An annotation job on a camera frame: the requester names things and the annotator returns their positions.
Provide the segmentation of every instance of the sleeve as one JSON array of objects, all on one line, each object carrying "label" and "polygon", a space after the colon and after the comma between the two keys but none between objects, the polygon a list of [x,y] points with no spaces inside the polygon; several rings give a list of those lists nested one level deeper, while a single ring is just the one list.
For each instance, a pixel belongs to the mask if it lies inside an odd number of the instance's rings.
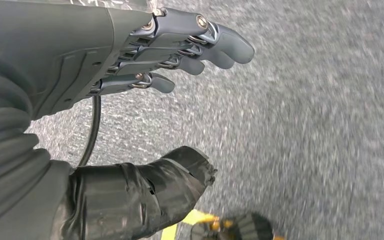
[{"label": "sleeve", "polygon": [[50,239],[73,171],[34,149],[38,137],[24,133],[31,112],[27,94],[0,75],[0,240]]}]

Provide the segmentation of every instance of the black cable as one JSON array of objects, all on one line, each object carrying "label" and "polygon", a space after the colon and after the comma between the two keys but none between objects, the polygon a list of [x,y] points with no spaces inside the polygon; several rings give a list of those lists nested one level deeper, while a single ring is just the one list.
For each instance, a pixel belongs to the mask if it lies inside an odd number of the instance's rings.
[{"label": "black cable", "polygon": [[92,101],[92,126],[90,127],[89,139],[87,140],[87,145],[84,149],[83,156],[80,159],[78,167],[83,167],[88,164],[95,147],[95,142],[97,141],[99,126],[101,123],[101,96],[93,96]]}]

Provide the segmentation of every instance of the metal screw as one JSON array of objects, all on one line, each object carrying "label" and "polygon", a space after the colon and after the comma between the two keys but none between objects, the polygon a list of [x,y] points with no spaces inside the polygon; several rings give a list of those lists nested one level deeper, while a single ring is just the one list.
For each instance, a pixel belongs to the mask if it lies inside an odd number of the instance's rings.
[{"label": "metal screw", "polygon": [[155,17],[164,17],[165,16],[164,12],[158,8],[153,11],[153,14],[155,15]]},{"label": "metal screw", "polygon": [[145,26],[142,27],[143,30],[151,30],[154,26],[154,22],[151,20],[146,24]]},{"label": "metal screw", "polygon": [[144,77],[144,75],[142,73],[136,73],[134,75],[134,77],[137,78],[137,79],[142,79]]},{"label": "metal screw", "polygon": [[200,28],[202,28],[202,29],[207,29],[208,28],[208,22],[205,19],[205,17],[203,17],[202,15],[198,14],[196,16],[196,22],[198,23],[198,26]]}]

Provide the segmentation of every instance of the prosthetic hand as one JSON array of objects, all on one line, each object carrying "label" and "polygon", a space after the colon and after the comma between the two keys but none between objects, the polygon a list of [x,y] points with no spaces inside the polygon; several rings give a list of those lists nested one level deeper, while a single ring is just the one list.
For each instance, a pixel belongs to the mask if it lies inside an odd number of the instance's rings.
[{"label": "prosthetic hand", "polygon": [[146,0],[0,0],[0,240],[139,239],[180,221],[214,181],[200,151],[72,169],[23,132],[88,97],[171,92],[156,69],[198,75],[202,60],[227,69],[253,55],[235,31]]}]

